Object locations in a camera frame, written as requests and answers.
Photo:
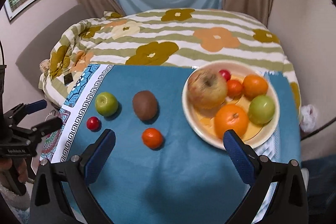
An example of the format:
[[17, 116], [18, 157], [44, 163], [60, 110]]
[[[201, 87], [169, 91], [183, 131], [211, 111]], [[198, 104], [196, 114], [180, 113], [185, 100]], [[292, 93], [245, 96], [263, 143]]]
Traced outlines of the white crumpled bag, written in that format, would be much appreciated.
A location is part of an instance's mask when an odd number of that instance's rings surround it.
[[318, 111], [313, 105], [302, 106], [300, 128], [304, 133], [314, 131], [318, 118]]

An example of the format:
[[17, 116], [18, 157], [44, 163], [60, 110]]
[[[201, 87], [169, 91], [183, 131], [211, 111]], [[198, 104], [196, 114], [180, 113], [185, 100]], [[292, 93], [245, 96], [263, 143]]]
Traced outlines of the small tangerine in bowl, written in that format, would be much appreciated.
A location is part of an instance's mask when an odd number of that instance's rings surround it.
[[228, 80], [227, 89], [227, 95], [231, 98], [239, 97], [243, 93], [243, 85], [238, 80]]

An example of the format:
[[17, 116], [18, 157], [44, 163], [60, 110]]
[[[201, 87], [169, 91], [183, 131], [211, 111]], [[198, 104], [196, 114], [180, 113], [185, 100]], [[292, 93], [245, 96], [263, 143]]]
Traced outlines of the small tangerine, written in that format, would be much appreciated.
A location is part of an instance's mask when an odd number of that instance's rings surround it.
[[163, 135], [155, 128], [147, 128], [142, 133], [142, 141], [144, 145], [150, 149], [157, 149], [163, 144]]
[[227, 95], [231, 98], [239, 97], [243, 93], [243, 85], [238, 80], [228, 80], [227, 89]]

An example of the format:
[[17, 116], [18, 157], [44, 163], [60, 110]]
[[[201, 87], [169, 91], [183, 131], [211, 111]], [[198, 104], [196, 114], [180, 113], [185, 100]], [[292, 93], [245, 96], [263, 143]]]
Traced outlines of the orange at bowl back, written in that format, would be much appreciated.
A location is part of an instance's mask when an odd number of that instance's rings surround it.
[[258, 75], [247, 75], [243, 80], [243, 92], [248, 98], [264, 95], [267, 93], [268, 88], [268, 82], [264, 77]]

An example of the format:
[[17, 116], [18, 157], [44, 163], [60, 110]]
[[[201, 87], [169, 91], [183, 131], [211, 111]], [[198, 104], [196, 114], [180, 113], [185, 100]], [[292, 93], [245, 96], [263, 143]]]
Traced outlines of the large orange front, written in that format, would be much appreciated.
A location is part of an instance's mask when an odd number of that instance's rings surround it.
[[214, 130], [218, 138], [223, 138], [228, 130], [234, 130], [242, 138], [247, 131], [249, 118], [246, 111], [235, 104], [221, 107], [214, 117]]

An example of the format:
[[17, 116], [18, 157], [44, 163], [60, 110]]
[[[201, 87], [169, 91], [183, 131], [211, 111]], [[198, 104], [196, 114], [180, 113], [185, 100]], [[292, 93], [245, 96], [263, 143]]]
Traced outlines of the green apple in bowl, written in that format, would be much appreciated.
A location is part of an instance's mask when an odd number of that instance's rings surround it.
[[248, 117], [256, 125], [267, 124], [275, 113], [275, 104], [267, 95], [256, 96], [250, 103]]

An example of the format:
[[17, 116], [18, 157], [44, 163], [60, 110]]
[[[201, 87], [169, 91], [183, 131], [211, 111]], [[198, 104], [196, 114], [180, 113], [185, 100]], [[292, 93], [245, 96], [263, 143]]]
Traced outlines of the floral striped duvet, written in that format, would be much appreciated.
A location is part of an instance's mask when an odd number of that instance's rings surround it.
[[276, 34], [252, 16], [217, 9], [155, 9], [77, 20], [56, 37], [38, 87], [56, 106], [90, 64], [200, 67], [238, 61], [261, 73], [281, 72], [301, 106], [297, 76]]

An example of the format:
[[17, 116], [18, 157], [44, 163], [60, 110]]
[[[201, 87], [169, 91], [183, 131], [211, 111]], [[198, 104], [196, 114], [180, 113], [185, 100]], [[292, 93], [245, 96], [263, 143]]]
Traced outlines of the cream fruit bowl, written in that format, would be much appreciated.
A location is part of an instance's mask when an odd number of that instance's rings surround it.
[[214, 61], [191, 73], [182, 106], [196, 134], [220, 149], [229, 129], [252, 148], [262, 145], [280, 118], [278, 96], [268, 77], [237, 61]]

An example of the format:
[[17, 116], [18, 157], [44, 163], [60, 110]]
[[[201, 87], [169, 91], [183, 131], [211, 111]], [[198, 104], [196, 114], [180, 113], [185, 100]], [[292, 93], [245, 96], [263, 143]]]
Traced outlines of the green apple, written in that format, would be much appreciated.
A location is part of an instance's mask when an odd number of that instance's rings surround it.
[[250, 103], [248, 117], [256, 125], [267, 124], [275, 113], [275, 104], [267, 95], [256, 96]]
[[118, 100], [109, 92], [102, 92], [96, 96], [94, 106], [96, 111], [104, 117], [112, 116], [118, 110]]

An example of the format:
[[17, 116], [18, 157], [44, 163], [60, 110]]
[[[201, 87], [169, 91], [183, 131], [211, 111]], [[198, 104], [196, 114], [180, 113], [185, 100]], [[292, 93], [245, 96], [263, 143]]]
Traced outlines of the small red fruit in bowl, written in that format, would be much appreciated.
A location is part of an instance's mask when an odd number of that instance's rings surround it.
[[219, 74], [226, 80], [229, 81], [231, 79], [231, 73], [228, 70], [222, 69], [219, 71]]

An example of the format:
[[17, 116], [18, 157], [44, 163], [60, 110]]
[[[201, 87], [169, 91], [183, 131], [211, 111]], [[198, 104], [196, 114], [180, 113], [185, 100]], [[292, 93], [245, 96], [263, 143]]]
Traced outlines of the blue patterned tablecloth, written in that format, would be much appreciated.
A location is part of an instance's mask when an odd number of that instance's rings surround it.
[[[101, 118], [116, 134], [115, 147], [90, 189], [114, 223], [224, 223], [248, 186], [222, 149], [202, 140], [182, 109], [189, 68], [89, 65], [60, 109], [63, 128], [45, 142], [41, 157], [53, 162], [80, 155], [99, 132], [87, 129], [96, 116], [95, 98], [113, 94], [120, 110]], [[141, 121], [134, 113], [136, 93], [148, 90], [158, 102], [156, 116]], [[157, 149], [142, 141], [147, 128], [164, 138]]]

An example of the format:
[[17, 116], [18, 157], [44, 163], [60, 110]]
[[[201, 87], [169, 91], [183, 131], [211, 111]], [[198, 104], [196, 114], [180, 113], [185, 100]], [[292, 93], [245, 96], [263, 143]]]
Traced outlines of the black phone on bed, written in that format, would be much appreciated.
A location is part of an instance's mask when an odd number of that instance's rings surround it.
[[64, 77], [64, 85], [67, 86], [74, 81], [72, 73], [67, 73]]

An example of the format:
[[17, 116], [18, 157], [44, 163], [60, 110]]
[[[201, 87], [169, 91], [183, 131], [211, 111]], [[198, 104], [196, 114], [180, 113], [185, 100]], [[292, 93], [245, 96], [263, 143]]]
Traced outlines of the brown kiwi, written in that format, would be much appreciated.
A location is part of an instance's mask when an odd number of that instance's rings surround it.
[[158, 102], [154, 94], [148, 90], [136, 93], [132, 100], [135, 115], [141, 121], [154, 118], [158, 112]]

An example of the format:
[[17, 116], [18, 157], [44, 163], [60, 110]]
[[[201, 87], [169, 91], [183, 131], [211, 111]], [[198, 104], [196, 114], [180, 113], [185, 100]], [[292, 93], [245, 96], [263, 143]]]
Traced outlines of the small red fruit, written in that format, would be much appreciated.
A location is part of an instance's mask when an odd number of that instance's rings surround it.
[[231, 79], [231, 73], [228, 70], [222, 69], [219, 71], [219, 74], [226, 80], [229, 81]]
[[97, 131], [101, 127], [101, 122], [97, 117], [90, 117], [87, 119], [86, 127], [90, 131]]

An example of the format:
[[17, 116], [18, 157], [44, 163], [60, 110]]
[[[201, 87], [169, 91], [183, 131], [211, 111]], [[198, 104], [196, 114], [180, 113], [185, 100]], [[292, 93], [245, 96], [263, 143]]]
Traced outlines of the large red-yellow apple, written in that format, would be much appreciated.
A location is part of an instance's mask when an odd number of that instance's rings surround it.
[[201, 109], [219, 107], [226, 100], [226, 80], [210, 69], [194, 71], [187, 80], [187, 96], [190, 102]]

